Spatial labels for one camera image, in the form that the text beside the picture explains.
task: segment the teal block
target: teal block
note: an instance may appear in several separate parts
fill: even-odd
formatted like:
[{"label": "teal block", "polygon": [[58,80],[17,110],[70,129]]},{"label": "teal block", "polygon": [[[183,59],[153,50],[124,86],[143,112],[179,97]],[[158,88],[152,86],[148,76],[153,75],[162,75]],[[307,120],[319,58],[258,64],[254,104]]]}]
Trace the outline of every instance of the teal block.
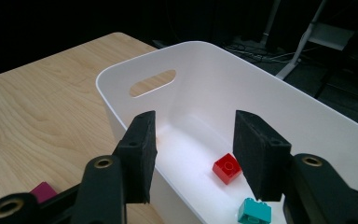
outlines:
[{"label": "teal block", "polygon": [[269,224],[271,222],[271,207],[266,203],[258,203],[251,198],[246,198],[238,211],[238,222]]}]

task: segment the dark floor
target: dark floor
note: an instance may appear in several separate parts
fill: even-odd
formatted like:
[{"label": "dark floor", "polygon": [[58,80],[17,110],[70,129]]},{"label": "dark floor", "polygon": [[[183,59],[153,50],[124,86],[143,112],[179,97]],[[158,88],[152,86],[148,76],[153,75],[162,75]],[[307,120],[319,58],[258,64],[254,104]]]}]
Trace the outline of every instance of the dark floor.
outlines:
[{"label": "dark floor", "polygon": [[[239,53],[241,50],[232,52],[272,75],[276,75],[281,71],[291,57],[293,57],[293,54],[289,54],[287,57],[276,57],[275,55],[277,55],[277,53],[275,53],[275,55],[269,55],[271,53],[267,53],[263,50],[261,44],[249,41],[243,42],[237,39],[234,43],[255,46],[254,48],[248,48],[248,53]],[[332,59],[337,57],[339,52],[312,45],[310,45],[308,49],[311,49],[309,53],[304,52],[301,54],[300,59],[302,59],[302,61],[284,81],[313,97],[322,85],[321,78],[327,71],[328,65]],[[263,59],[260,62],[259,57],[257,58],[258,53],[267,55],[267,58],[273,58],[274,61]],[[332,76],[329,83],[331,85],[325,87],[318,100],[358,123],[358,76],[349,72],[340,72]]]}]

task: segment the white plastic bin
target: white plastic bin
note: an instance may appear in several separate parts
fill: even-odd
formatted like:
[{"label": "white plastic bin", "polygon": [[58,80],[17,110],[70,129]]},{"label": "white plastic bin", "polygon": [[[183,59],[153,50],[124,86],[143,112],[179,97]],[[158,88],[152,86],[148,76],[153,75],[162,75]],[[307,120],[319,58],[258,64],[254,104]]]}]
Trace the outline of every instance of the white plastic bin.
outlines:
[{"label": "white plastic bin", "polygon": [[[168,70],[172,82],[130,95],[135,83]],[[232,153],[237,109],[264,119],[293,145],[292,155],[323,157],[358,189],[358,124],[217,46],[159,49],[106,68],[96,84],[117,139],[136,115],[156,111],[151,203],[166,223],[237,223],[242,201],[254,197],[243,175],[225,185],[212,171]],[[272,223],[285,223],[282,203],[268,205]]]}]

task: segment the wooden table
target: wooden table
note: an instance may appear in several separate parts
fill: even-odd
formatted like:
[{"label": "wooden table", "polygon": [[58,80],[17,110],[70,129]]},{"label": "wooden table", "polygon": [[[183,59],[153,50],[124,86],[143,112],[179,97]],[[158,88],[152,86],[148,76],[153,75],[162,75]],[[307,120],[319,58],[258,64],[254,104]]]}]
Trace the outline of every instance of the wooden table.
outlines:
[{"label": "wooden table", "polygon": [[[104,68],[155,50],[113,33],[0,74],[0,198],[47,181],[78,184],[87,162],[117,145],[95,79]],[[162,223],[149,204],[128,204],[128,223]]]}]

